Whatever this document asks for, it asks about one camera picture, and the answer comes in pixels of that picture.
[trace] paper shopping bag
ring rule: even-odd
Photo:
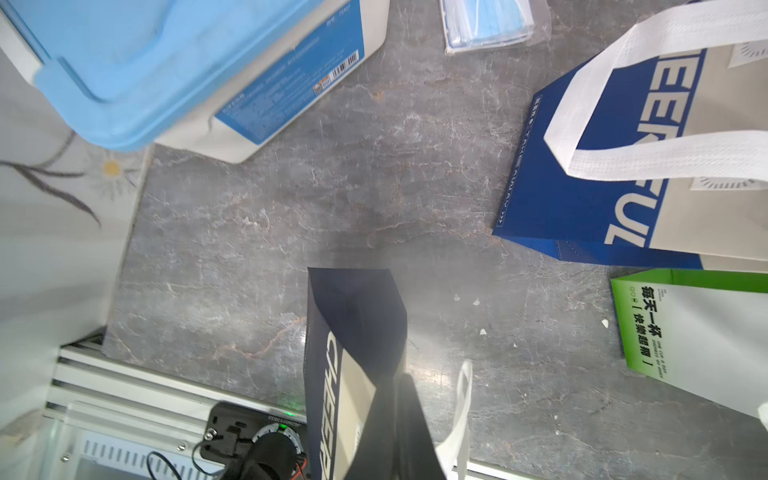
[[[768,44],[755,38],[768,2],[683,5],[539,91],[494,235],[560,260],[768,271]]]
[[[658,269],[612,284],[631,369],[758,415],[768,402],[768,275]]]
[[[406,309],[388,270],[309,268],[304,387],[310,465],[322,480],[464,478],[472,364],[462,367],[453,430],[432,444],[403,372]]]

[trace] plastic bag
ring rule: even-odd
[[[440,8],[448,55],[551,37],[546,0],[441,0]]]

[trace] green and white paper bag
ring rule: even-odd
[[[657,269],[611,282],[631,369],[757,416],[768,402],[768,275]]]

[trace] white wall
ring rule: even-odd
[[[39,164],[69,134],[0,52],[0,161]],[[106,321],[146,153],[111,154],[76,138],[46,170],[82,176],[22,167],[77,198],[98,221],[0,164],[0,478],[24,478],[39,425],[25,414],[45,406],[58,347]],[[104,168],[105,161],[119,169]]]

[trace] gray marble floor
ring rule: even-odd
[[[446,57],[437,0],[392,0],[384,48],[246,163],[157,148],[104,352],[301,409],[306,268],[387,266],[436,439],[470,358],[474,458],[768,478],[757,420],[627,369],[609,269],[491,236],[531,94],[675,3],[551,0],[549,43]]]

